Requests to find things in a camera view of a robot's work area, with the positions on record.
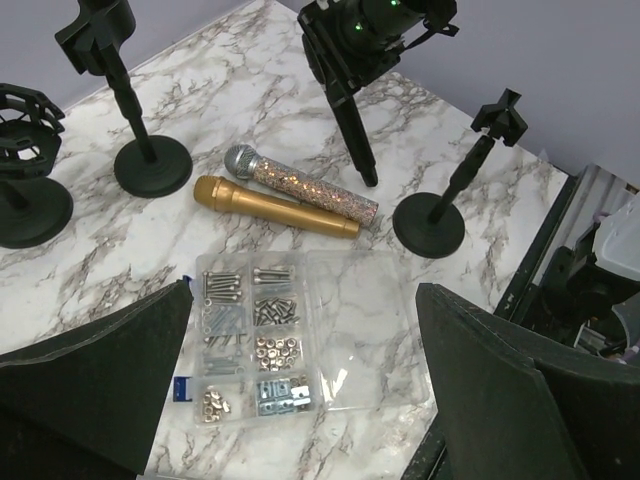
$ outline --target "marble table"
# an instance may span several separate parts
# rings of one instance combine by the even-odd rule
[[[132,133],[111,91],[68,110],[52,178],[71,191],[74,215],[45,245],[0,249],[0,353],[192,274],[203,253],[390,250],[402,256],[411,288],[435,282],[480,307],[497,304],[566,176],[520,148],[496,147],[456,201],[467,222],[460,250],[438,261],[411,255],[393,233],[394,207],[414,192],[445,189],[478,138],[471,119],[406,78],[385,75],[358,96],[381,179],[367,189],[307,67],[300,33],[292,11],[256,0],[132,72],[150,132],[178,139],[193,155],[190,182],[167,198],[132,198],[116,184],[113,159]],[[496,85],[496,96],[504,87]],[[375,199],[376,221],[349,241],[197,205],[196,178],[222,174],[223,154],[236,143]],[[179,374],[192,371],[194,338],[191,328]],[[277,430],[203,430],[193,426],[190,406],[167,402],[148,470],[207,479],[397,479],[435,413],[431,395],[411,407],[321,412]]]

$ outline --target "gold microphone handle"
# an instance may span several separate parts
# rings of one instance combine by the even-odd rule
[[[223,177],[200,177],[193,197],[216,212],[242,213],[324,235],[356,238],[360,231],[358,223],[342,215],[254,192]]]

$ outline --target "microphone head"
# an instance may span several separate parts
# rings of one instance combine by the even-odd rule
[[[234,145],[224,156],[227,171],[240,180],[253,177],[253,171],[260,160],[260,155],[249,145]]]

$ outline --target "gray wall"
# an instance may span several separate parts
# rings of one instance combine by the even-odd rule
[[[215,18],[239,0],[130,0],[137,28],[120,51],[135,67]],[[67,107],[104,86],[80,76],[54,39],[78,15],[77,0],[0,0],[0,82],[43,91]]]
[[[470,115],[519,91],[523,146],[570,173],[593,162],[640,186],[640,2],[458,0],[458,12],[456,38],[408,52],[398,71]]]

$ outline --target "open lid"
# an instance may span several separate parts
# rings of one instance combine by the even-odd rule
[[[310,252],[311,328],[329,410],[418,404],[429,396],[409,284],[392,253]]]

